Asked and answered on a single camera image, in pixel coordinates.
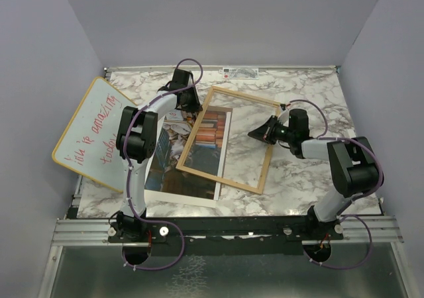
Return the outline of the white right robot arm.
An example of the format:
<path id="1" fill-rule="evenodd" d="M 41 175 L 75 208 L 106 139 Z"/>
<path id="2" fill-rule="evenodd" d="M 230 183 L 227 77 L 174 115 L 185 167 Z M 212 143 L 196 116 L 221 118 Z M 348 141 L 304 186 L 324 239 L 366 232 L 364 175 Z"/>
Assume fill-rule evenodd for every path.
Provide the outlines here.
<path id="1" fill-rule="evenodd" d="M 299 159 L 328 161 L 333 187 L 308 210 L 304 223 L 304 231 L 312 239 L 321 238 L 329 229 L 328 223 L 336 222 L 353 202 L 372 194 L 383 183 L 382 168 L 367 138 L 313 138 L 304 109 L 289 110 L 287 126 L 272 115 L 248 136 L 271 145 L 284 142 Z"/>

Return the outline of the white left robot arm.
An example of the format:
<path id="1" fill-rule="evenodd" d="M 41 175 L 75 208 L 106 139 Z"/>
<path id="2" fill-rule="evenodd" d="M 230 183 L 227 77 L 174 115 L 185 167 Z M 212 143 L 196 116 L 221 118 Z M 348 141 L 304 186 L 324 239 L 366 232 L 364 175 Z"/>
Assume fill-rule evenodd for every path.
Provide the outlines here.
<path id="1" fill-rule="evenodd" d="M 142 240 L 150 223 L 146 220 L 144 197 L 149 159 L 158 141 L 158 122 L 175 109 L 189 113 L 202 111 L 193 74 L 176 68 L 172 79 L 156 96 L 139 106 L 123 109 L 116 139 L 116 149 L 124 164 L 123 204 L 111 225 L 117 237 L 134 242 Z"/>

